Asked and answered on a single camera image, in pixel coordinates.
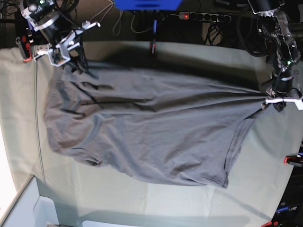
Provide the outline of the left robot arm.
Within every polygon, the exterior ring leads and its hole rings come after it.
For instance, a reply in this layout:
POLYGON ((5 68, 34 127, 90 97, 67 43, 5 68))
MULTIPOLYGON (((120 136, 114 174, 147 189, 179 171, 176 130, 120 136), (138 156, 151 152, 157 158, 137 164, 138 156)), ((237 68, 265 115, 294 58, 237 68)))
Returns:
POLYGON ((287 103, 303 109, 303 93, 293 87, 295 71, 301 54, 289 29, 286 13, 282 10, 283 0, 249 0, 252 13, 257 17, 258 32, 271 44, 267 60, 273 67, 271 79, 262 84, 268 97, 265 104, 273 104, 282 111, 287 103))

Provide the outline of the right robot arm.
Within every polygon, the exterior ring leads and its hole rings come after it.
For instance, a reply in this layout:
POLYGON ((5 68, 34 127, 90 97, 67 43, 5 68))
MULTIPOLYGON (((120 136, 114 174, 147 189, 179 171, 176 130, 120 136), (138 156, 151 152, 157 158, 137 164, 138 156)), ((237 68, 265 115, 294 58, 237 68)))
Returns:
POLYGON ((96 26, 97 21, 84 21, 77 24, 70 16, 78 5, 76 0, 68 9, 58 6, 55 0, 24 0, 20 6, 21 15, 30 23, 35 32, 40 32, 47 44, 36 48, 33 59, 37 61, 47 56, 55 67, 70 65, 81 71, 88 71, 82 34, 96 26))

